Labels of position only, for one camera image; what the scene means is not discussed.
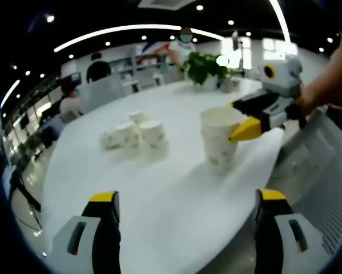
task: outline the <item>yellow robot part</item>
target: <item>yellow robot part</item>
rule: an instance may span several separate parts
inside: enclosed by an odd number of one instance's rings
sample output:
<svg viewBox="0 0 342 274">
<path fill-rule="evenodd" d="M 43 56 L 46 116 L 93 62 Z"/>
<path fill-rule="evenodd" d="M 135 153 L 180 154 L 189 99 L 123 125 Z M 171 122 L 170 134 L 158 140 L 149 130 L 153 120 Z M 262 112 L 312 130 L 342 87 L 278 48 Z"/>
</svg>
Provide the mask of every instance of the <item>yellow robot part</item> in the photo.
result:
<svg viewBox="0 0 342 274">
<path fill-rule="evenodd" d="M 252 140 L 258 138 L 261 134 L 261 121 L 249 117 L 231 133 L 229 140 L 233 142 Z"/>
<path fill-rule="evenodd" d="M 286 200 L 286 197 L 279 191 L 263 188 L 259 188 L 258 190 L 261 192 L 263 200 Z"/>
<path fill-rule="evenodd" d="M 90 202 L 111 202 L 116 191 L 97 193 L 92 196 Z"/>
</svg>

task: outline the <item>curved led light strip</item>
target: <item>curved led light strip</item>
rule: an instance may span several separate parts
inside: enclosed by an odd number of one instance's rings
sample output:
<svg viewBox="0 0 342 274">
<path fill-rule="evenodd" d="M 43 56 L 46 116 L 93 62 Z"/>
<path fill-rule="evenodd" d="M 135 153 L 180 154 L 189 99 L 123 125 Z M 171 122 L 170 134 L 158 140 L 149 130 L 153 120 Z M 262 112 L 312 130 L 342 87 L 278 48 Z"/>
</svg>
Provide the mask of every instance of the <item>curved led light strip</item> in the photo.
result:
<svg viewBox="0 0 342 274">
<path fill-rule="evenodd" d="M 11 93 L 17 87 L 18 84 L 20 84 L 20 80 L 16 80 L 16 82 L 14 82 L 13 85 L 10 87 L 10 89 L 6 93 L 5 97 L 3 97 L 3 100 L 2 100 L 2 103 L 1 103 L 1 108 L 6 103 L 8 97 L 11 95 Z"/>
<path fill-rule="evenodd" d="M 54 49 L 54 52 L 57 53 L 63 49 L 65 49 L 66 47 L 69 47 L 73 44 L 76 44 L 80 41 L 95 37 L 95 36 L 99 36 L 102 34 L 106 34 L 106 33 L 115 33 L 117 31 L 123 31 L 123 30 L 144 30 L 144 29 L 158 29 L 158 30 L 181 30 L 180 26 L 173 26 L 173 25 L 161 25 L 161 24 L 141 24 L 141 25 L 129 25 L 129 26 L 119 26 L 119 27 L 111 27 L 109 29 L 104 29 L 104 30 L 98 30 L 95 31 L 93 33 L 88 33 L 85 34 L 83 36 L 77 37 L 71 41 L 68 41 L 62 45 L 60 45 L 59 47 L 56 47 Z M 223 40 L 224 37 L 214 34 L 214 33 L 209 33 L 207 31 L 203 31 L 203 30 L 197 30 L 197 29 L 191 29 L 191 31 L 195 34 L 200 34 L 200 35 L 204 35 L 204 36 L 208 36 L 210 38 L 214 38 L 217 40 Z"/>
<path fill-rule="evenodd" d="M 285 42 L 291 43 L 289 30 L 288 30 L 287 24 L 286 24 L 286 20 L 285 20 L 283 11 L 281 10 L 281 7 L 280 7 L 278 1 L 277 0 L 269 0 L 269 2 L 271 4 L 271 6 L 273 7 L 273 10 L 276 13 L 277 19 L 279 20 L 281 29 L 282 29 L 283 34 L 284 34 Z"/>
</svg>

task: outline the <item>white paper cup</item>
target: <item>white paper cup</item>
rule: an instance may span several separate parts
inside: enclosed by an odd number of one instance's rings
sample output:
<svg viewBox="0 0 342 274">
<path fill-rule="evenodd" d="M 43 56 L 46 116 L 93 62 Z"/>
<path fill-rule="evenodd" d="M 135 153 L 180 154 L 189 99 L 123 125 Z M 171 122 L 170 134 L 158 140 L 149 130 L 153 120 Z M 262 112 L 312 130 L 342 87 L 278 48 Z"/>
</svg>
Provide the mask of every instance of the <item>white paper cup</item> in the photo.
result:
<svg viewBox="0 0 342 274">
<path fill-rule="evenodd" d="M 145 122 L 147 120 L 147 117 L 143 111 L 134 111 L 129 113 L 129 119 L 139 125 Z"/>
<path fill-rule="evenodd" d="M 237 148 L 228 138 L 244 116 L 234 108 L 213 107 L 203 111 L 200 119 L 206 161 L 215 173 L 224 174 L 232 168 Z"/>
<path fill-rule="evenodd" d="M 228 139 L 203 137 L 206 162 L 216 174 L 225 174 L 231 170 L 237 149 L 237 143 Z"/>
<path fill-rule="evenodd" d="M 168 153 L 168 140 L 162 123 L 150 120 L 139 125 L 142 134 L 142 150 L 147 158 L 162 158 Z"/>
<path fill-rule="evenodd" d="M 213 107 L 201 112 L 202 133 L 209 138 L 226 138 L 244 120 L 243 114 L 230 107 Z"/>
<path fill-rule="evenodd" d="M 116 142 L 130 155 L 140 152 L 140 136 L 133 121 L 125 122 L 114 128 Z"/>
<path fill-rule="evenodd" d="M 109 150 L 119 145 L 113 131 L 105 131 L 100 137 L 100 142 L 105 150 Z"/>
</svg>

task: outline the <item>air vent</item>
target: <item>air vent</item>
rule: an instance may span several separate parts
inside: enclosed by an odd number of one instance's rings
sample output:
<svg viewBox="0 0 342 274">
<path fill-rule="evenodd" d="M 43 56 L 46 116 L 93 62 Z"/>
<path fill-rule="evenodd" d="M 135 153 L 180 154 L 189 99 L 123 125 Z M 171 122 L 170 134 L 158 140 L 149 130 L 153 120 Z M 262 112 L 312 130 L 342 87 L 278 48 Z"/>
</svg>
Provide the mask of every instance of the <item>air vent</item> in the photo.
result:
<svg viewBox="0 0 342 274">
<path fill-rule="evenodd" d="M 179 10 L 196 0 L 142 0 L 138 7 L 163 10 Z"/>
</svg>

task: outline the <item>chair backrest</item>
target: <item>chair backrest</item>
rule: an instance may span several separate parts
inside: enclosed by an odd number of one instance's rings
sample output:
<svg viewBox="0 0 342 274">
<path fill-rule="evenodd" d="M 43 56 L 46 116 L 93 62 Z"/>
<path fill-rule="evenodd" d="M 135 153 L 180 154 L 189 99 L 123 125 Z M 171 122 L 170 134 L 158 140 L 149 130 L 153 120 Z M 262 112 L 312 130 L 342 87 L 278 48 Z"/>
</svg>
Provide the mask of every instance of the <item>chair backrest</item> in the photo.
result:
<svg viewBox="0 0 342 274">
<path fill-rule="evenodd" d="M 144 70 L 139 70 L 135 74 L 135 79 L 138 80 L 138 85 L 144 86 L 148 84 L 155 83 L 154 74 L 156 72 L 155 68 L 146 68 Z"/>
<path fill-rule="evenodd" d="M 112 74 L 79 89 L 79 100 L 84 112 L 124 97 L 119 74 Z"/>
<path fill-rule="evenodd" d="M 316 111 L 306 128 L 281 149 L 277 165 L 302 147 L 315 162 L 315 170 L 307 171 L 304 179 L 314 183 L 305 182 L 311 186 L 292 207 L 322 233 L 322 246 L 333 256 L 342 245 L 342 132 Z"/>
</svg>

